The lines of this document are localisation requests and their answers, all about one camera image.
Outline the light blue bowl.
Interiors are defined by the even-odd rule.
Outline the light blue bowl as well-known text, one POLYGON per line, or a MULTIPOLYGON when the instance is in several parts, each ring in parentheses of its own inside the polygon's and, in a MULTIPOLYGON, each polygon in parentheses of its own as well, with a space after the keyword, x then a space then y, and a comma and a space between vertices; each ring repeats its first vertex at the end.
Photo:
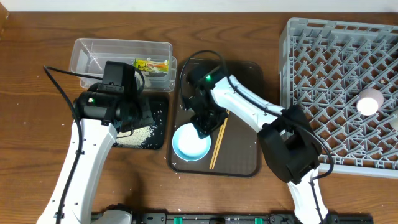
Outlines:
POLYGON ((174 153, 181 159, 192 162, 204 158, 211 147, 211 136, 200 138, 192 123, 179 127, 172 137, 174 153))

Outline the yellow snack wrapper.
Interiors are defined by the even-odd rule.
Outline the yellow snack wrapper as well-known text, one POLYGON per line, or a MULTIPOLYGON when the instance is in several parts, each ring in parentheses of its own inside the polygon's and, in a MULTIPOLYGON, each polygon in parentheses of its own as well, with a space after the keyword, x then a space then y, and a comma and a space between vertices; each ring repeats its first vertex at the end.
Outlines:
POLYGON ((135 59, 134 66, 140 71, 149 73, 167 73, 169 71, 169 61, 161 62, 147 59, 135 59))

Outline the white cup pink inside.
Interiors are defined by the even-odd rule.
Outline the white cup pink inside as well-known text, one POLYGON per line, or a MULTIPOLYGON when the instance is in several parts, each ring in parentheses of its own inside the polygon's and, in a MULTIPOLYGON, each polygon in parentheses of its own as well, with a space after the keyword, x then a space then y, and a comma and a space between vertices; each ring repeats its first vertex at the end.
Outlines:
POLYGON ((364 116, 376 114, 384 102, 382 93, 373 88, 367 88, 359 93, 357 110, 364 116))

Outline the white cup green inside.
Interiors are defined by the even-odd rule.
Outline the white cup green inside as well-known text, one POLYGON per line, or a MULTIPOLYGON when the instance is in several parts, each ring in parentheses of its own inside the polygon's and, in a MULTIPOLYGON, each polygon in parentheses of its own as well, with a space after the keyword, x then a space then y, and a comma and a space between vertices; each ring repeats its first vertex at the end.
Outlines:
POLYGON ((394 118, 390 120, 389 124, 392 129, 398 131, 398 110, 393 111, 391 115, 394 115, 394 118))

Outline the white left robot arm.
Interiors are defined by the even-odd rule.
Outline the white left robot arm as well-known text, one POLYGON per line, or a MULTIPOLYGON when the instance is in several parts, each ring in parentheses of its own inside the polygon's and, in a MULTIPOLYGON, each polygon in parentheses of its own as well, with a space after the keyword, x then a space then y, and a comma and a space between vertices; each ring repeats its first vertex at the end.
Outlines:
POLYGON ((72 134, 57 184, 38 223, 92 223, 91 212, 104 162, 119 133, 150 126, 154 120, 142 72, 133 65, 106 62, 102 77, 71 101, 52 76, 44 72, 72 112, 72 134))

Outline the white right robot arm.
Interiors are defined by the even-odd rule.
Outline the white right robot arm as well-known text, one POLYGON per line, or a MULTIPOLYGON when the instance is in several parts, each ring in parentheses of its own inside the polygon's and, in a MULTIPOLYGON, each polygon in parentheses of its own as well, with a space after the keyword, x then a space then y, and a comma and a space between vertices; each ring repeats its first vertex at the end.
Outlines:
POLYGON ((300 107, 283 108, 262 99, 219 66, 201 64, 185 79, 194 94, 183 102, 194 112, 191 122, 199 137, 209 136, 229 113, 235 114, 256 132, 268 167, 288 185, 298 220, 324 223, 328 209, 318 184, 322 144, 300 107))

